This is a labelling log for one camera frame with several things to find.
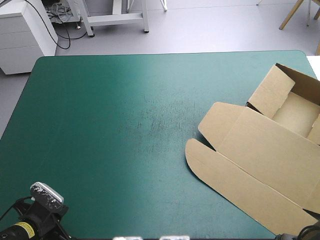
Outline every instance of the white floor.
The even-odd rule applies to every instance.
[[[311,19],[307,27],[308,3],[302,4],[284,30],[279,26],[296,0],[167,0],[164,12],[160,0],[147,0],[150,32],[142,24],[95,27],[95,37],[73,40],[68,50],[56,55],[160,54],[196,52],[232,52],[265,50],[301,50],[313,56],[320,41],[320,20]],[[91,15],[110,13],[112,0],[86,0]],[[135,0],[133,10],[140,9]],[[311,5],[311,15],[318,10]],[[71,37],[80,36],[68,26]],[[65,35],[64,29],[57,31]],[[68,42],[60,39],[66,46]],[[319,58],[310,58],[320,79]],[[4,75],[0,71],[0,137],[29,74]]]

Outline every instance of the green table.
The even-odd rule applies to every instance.
[[[64,196],[79,238],[273,238],[198,180],[185,143],[204,140],[214,102],[244,105],[276,62],[314,76],[300,51],[40,58],[0,140],[0,212],[40,181]]]

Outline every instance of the metal bracket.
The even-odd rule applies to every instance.
[[[140,236],[116,236],[112,240],[143,240]],[[190,240],[187,235],[162,236],[159,240]]]

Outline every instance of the white drawer cabinet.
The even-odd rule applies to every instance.
[[[40,0],[29,0],[41,14],[53,39],[58,36]],[[31,72],[36,60],[54,56],[52,41],[37,12],[24,0],[0,7],[0,68],[5,74]]]

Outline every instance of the cardboard box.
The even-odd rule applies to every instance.
[[[191,170],[274,234],[320,213],[320,81],[274,65],[247,106],[216,102],[186,143]]]

